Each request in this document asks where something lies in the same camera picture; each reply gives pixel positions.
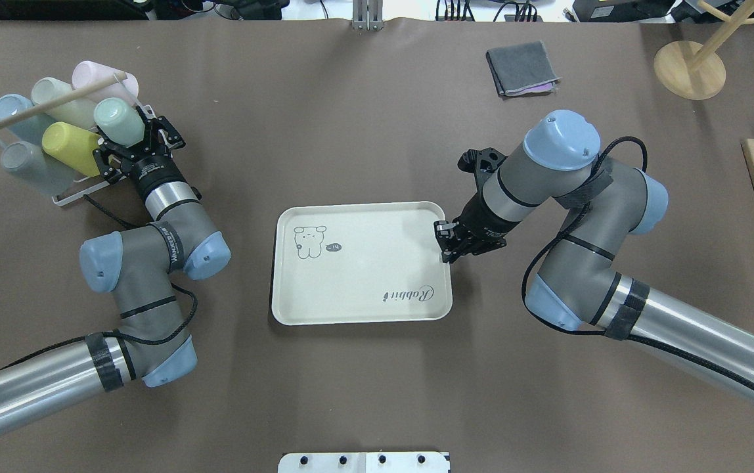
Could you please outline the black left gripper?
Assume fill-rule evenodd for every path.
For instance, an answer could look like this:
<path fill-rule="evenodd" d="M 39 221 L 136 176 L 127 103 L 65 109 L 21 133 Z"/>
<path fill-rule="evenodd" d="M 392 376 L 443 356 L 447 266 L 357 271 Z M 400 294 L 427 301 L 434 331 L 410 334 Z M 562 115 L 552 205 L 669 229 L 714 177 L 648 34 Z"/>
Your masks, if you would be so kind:
<path fill-rule="evenodd" d="M 186 142 L 165 116 L 144 118 L 143 123 L 142 143 L 125 148 L 106 139 L 104 146 L 93 150 L 93 156 L 109 185 L 128 177 L 139 196 L 146 198 L 162 185 L 184 181 L 171 152 L 183 148 Z"/>

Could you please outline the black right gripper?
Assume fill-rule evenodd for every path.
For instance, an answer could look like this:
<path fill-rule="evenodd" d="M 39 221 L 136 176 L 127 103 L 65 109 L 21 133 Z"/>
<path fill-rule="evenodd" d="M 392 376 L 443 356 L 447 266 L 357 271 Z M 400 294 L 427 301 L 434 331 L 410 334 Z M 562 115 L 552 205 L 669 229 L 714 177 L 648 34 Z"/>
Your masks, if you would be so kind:
<path fill-rule="evenodd" d="M 435 221 L 435 237 L 442 240 L 442 261 L 452 264 L 465 254 L 479 255 L 505 245 L 505 236 L 518 225 L 495 215 L 481 192 L 465 204 L 452 222 Z"/>

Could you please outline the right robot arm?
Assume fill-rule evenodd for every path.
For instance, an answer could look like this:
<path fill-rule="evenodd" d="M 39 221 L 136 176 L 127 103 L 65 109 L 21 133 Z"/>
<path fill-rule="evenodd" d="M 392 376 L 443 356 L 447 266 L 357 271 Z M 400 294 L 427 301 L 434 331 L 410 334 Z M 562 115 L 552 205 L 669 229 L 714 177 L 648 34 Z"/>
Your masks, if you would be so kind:
<path fill-rule="evenodd" d="M 458 218 L 436 221 L 444 263 L 503 248 L 506 234 L 553 198 L 568 215 L 524 273 L 521 298 L 558 332 L 638 344 L 699 379 L 754 402 L 754 335 L 612 269 L 629 235 L 650 231 L 667 210 L 665 187 L 610 156 L 596 128 L 555 110 L 510 155 L 469 150 L 458 167 L 476 194 Z"/>

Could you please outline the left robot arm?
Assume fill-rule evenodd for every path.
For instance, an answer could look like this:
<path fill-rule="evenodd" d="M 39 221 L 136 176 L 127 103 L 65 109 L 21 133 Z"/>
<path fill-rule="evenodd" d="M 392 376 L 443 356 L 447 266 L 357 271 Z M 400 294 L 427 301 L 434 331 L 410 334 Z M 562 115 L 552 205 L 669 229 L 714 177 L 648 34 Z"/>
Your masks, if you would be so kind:
<path fill-rule="evenodd" d="M 133 146 L 98 126 L 93 156 L 107 181 L 131 180 L 152 221 L 86 240 L 79 251 L 87 284 L 112 295 L 121 323 L 0 369 L 0 436 L 136 379 L 156 387 L 196 367 L 186 327 L 198 300 L 192 296 L 184 314 L 170 276 L 182 272 L 202 281 L 224 269 L 232 254 L 173 161 L 173 150 L 185 144 L 182 136 L 164 116 L 144 114 L 143 122 L 143 138 Z"/>

